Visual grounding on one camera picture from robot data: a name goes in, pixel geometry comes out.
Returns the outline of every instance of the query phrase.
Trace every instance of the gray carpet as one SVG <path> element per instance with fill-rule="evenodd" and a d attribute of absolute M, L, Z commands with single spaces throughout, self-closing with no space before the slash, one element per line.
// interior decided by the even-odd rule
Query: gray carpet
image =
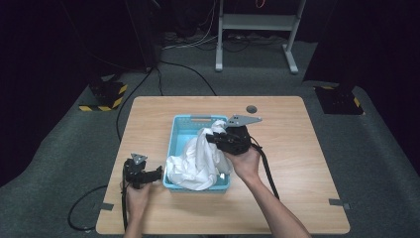
<path fill-rule="evenodd" d="M 226 43 L 229 50 L 244 45 Z M 366 114 L 326 115 L 313 90 L 323 82 L 302 83 L 316 44 L 295 43 L 299 74 L 289 73 L 280 44 L 249 46 L 224 53 L 223 72 L 214 71 L 214 51 L 196 48 L 165 50 L 161 59 L 199 71 L 218 95 L 297 95 L 303 98 L 341 199 L 351 231 L 337 237 L 418 237 L 420 233 L 420 179 L 376 112 L 368 95 L 354 90 Z M 195 72 L 161 63 L 163 95 L 213 95 Z M 127 103 L 119 128 L 124 132 L 136 96 L 160 95 L 158 72 L 145 77 L 127 72 Z M 87 191 L 108 183 L 119 148 L 118 110 L 82 112 L 78 103 L 89 100 L 86 89 L 68 113 L 44 139 L 32 163 L 17 178 L 0 187 L 0 237 L 102 237 L 96 231 L 76 231 L 67 213 Z M 105 189 L 85 197 L 72 213 L 72 222 L 94 226 Z M 316 235 L 315 237 L 335 237 Z"/>

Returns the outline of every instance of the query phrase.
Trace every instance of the person's right hand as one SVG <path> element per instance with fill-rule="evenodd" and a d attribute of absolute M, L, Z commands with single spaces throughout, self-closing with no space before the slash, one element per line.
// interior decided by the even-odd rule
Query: person's right hand
<path fill-rule="evenodd" d="M 235 173 L 244 182 L 251 179 L 260 179 L 259 164 L 261 155 L 254 147 L 250 147 L 247 152 L 237 156 L 226 152 L 224 152 L 224 154 L 231 160 Z"/>

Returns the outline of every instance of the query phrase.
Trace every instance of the wooden table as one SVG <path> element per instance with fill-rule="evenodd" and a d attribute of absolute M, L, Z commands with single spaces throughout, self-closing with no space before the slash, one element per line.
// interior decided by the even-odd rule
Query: wooden table
<path fill-rule="evenodd" d="M 249 114 L 247 106 L 258 112 Z M 138 97 L 127 122 L 104 197 L 112 210 L 102 209 L 96 229 L 123 234 L 119 183 L 131 153 L 147 155 L 147 171 L 165 165 L 172 120 L 178 114 L 233 114 L 262 117 L 248 127 L 266 153 L 281 201 L 312 234 L 343 234 L 350 225 L 303 100 L 296 96 Z M 263 165 L 260 175 L 270 188 Z M 268 226 L 244 183 L 231 174 L 224 194 L 174 193 L 154 182 L 145 214 L 145 234 L 264 234 Z"/>

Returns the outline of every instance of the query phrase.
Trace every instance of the human arm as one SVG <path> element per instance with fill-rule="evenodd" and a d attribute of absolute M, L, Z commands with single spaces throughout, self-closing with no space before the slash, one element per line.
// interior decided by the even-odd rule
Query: human arm
<path fill-rule="evenodd" d="M 147 183 L 141 189 L 135 189 L 131 185 L 127 187 L 126 199 L 129 219 L 124 238 L 142 237 L 142 220 L 149 202 L 151 186 L 151 183 Z"/>
<path fill-rule="evenodd" d="M 273 237 L 311 237 L 299 219 L 263 184 L 259 176 L 260 154 L 255 148 L 238 156 L 225 156 L 256 199 Z"/>

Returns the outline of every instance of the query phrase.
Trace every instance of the white fabric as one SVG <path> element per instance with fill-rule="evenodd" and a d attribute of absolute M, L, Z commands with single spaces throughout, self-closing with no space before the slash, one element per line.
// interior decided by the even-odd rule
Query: white fabric
<path fill-rule="evenodd" d="M 166 174 L 173 183 L 192 190 L 203 190 L 217 181 L 219 174 L 230 174 L 233 166 L 213 143 L 208 143 L 206 134 L 225 132 L 226 122 L 215 121 L 211 128 L 202 128 L 197 137 L 189 140 L 179 157 L 166 160 Z"/>

